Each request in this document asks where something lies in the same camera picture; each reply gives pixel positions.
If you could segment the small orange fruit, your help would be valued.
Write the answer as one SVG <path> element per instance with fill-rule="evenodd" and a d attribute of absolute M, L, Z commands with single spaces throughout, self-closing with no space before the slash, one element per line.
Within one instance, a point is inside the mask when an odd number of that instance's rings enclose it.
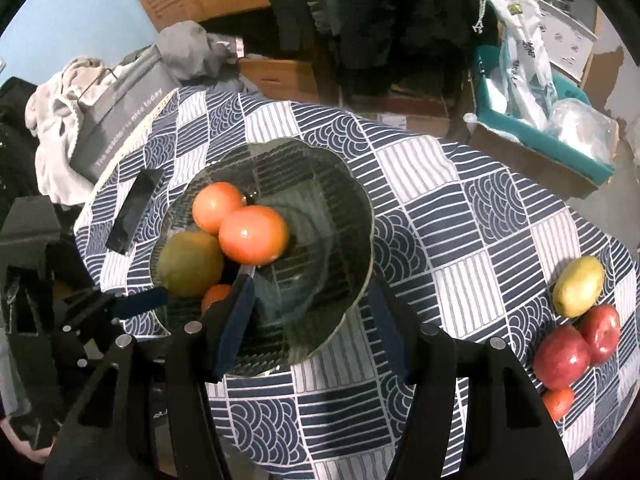
<path fill-rule="evenodd" d="M 205 233 L 216 235 L 221 222 L 246 205 L 244 194 L 229 182 L 215 182 L 202 188 L 192 203 L 195 224 Z"/>

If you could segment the yellow mango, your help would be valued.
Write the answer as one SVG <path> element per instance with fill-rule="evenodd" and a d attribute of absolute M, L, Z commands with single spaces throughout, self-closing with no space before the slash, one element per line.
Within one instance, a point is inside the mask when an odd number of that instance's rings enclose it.
<path fill-rule="evenodd" d="M 224 254 L 216 237 L 183 231 L 168 238 L 156 267 L 157 281 L 171 296 L 195 298 L 216 285 L 224 268 Z"/>

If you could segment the large orange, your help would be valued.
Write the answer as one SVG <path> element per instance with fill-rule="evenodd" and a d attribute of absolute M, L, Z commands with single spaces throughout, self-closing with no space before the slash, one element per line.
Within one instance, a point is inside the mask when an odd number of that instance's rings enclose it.
<path fill-rule="evenodd" d="M 204 295 L 201 301 L 201 311 L 205 313 L 209 307 L 216 302 L 225 300 L 231 292 L 231 286 L 227 284 L 216 284 L 212 286 Z"/>

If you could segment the orange red tomato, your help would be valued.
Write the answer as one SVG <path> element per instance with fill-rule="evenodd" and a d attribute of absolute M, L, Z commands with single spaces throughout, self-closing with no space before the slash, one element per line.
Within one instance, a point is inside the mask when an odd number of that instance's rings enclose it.
<path fill-rule="evenodd" d="M 218 240 L 222 252 L 231 260 L 247 266 L 266 266 L 285 253 L 290 228 L 273 208 L 245 206 L 224 219 Z"/>

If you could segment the red apple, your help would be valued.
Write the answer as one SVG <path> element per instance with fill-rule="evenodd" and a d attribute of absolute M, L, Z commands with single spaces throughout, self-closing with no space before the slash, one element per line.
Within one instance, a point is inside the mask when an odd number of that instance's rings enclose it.
<path fill-rule="evenodd" d="M 590 367 L 589 346 L 572 324 L 558 326 L 544 338 L 533 359 L 533 372 L 548 390 L 574 384 Z"/>
<path fill-rule="evenodd" d="M 620 342 L 620 315 L 612 304 L 599 304 L 586 312 L 578 330 L 589 348 L 590 364 L 603 364 Z"/>

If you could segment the dark glass fruit bowl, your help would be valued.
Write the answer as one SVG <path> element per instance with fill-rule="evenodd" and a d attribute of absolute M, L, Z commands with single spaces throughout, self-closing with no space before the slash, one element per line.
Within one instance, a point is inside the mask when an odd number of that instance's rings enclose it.
<path fill-rule="evenodd" d="M 369 196 L 344 159 L 327 148 L 278 139 L 235 148 L 198 172 L 168 207 L 150 261 L 160 285 L 160 252 L 182 231 L 195 231 L 191 207 L 202 188 L 224 181 L 251 205 L 286 221 L 286 252 L 256 269 L 256 301 L 234 367 L 235 376 L 265 375 L 305 361 L 338 330 L 367 289 L 373 266 Z"/>

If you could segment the small tangerine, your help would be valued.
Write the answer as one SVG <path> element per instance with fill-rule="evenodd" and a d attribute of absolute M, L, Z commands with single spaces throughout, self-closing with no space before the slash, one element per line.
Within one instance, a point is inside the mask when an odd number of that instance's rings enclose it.
<path fill-rule="evenodd" d="M 575 393 L 572 388 L 566 387 L 547 390 L 541 397 L 551 419 L 557 422 L 570 411 L 574 403 Z"/>

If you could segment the grey tote bag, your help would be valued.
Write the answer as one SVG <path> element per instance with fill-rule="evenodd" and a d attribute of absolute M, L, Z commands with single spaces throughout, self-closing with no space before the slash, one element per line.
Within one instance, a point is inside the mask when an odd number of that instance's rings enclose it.
<path fill-rule="evenodd" d="M 73 170 L 96 184 L 134 128 L 179 86 L 157 47 L 144 51 L 85 111 L 70 156 Z"/>

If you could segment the grey crumpled clothes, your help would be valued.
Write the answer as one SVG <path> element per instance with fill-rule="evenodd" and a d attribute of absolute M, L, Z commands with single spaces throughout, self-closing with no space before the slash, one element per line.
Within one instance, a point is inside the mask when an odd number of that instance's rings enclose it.
<path fill-rule="evenodd" d="M 218 79 L 245 55 L 241 37 L 206 32 L 194 21 L 165 27 L 155 45 L 164 64 L 181 81 Z"/>

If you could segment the small wooden box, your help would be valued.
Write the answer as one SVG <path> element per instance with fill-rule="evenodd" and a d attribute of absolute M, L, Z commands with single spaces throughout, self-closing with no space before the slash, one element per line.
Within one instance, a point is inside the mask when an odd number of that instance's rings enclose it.
<path fill-rule="evenodd" d="M 268 99 L 320 102 L 311 62 L 242 58 L 239 68 Z"/>

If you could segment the blue white patterned tablecloth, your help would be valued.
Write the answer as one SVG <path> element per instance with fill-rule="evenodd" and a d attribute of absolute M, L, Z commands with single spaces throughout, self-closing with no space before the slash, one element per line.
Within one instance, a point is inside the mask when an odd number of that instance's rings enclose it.
<path fill-rule="evenodd" d="M 558 431 L 576 476 L 602 455 L 639 391 L 639 265 L 616 238 L 545 188 L 466 145 L 416 136 L 339 108 L 179 89 L 104 178 L 75 224 L 102 289 L 141 292 L 168 207 L 195 175 L 241 145 L 295 138 L 340 156 L 367 191 L 375 262 L 396 296 L 454 338 L 506 340 L 529 363 L 560 322 L 550 290 L 564 266 L 602 263 L 601 300 L 620 344 L 575 382 Z M 125 255 L 107 237 L 142 170 L 163 169 Z M 390 371 L 370 310 L 353 308 L 309 360 L 208 389 L 221 439 L 281 479 L 379 479 L 392 462 L 412 393 Z"/>

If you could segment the brown cardboard box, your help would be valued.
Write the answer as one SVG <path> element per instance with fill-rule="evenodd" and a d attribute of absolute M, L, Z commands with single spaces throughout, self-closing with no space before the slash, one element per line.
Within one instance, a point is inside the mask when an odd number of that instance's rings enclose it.
<path fill-rule="evenodd" d="M 561 197 L 586 198 L 598 187 L 573 169 L 517 144 L 482 125 L 474 113 L 463 115 L 471 148 L 484 152 Z"/>

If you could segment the black hanging coat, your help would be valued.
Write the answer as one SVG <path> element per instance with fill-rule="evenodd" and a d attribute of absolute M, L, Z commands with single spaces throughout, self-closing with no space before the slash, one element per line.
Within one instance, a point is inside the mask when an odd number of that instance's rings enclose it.
<path fill-rule="evenodd" d="M 477 47 L 498 40 L 497 15 L 480 0 L 269 0 L 285 52 L 327 48 L 343 88 L 391 86 L 453 94 Z"/>

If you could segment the clear plastic bag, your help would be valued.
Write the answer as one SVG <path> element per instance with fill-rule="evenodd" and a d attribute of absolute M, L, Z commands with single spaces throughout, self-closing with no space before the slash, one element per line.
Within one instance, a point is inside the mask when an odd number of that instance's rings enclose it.
<path fill-rule="evenodd" d="M 611 165 L 618 143 L 618 125 L 592 106 L 569 98 L 556 102 L 546 131 L 570 148 L 602 165 Z"/>

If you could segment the white printed plastic bag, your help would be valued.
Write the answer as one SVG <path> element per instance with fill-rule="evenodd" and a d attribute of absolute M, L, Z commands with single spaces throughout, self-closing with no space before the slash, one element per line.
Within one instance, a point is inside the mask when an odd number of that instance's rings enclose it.
<path fill-rule="evenodd" d="M 499 67 L 506 109 L 541 130 L 558 92 L 542 39 L 539 0 L 478 0 L 478 19 L 473 25 L 478 34 L 484 29 L 488 8 L 501 25 Z"/>

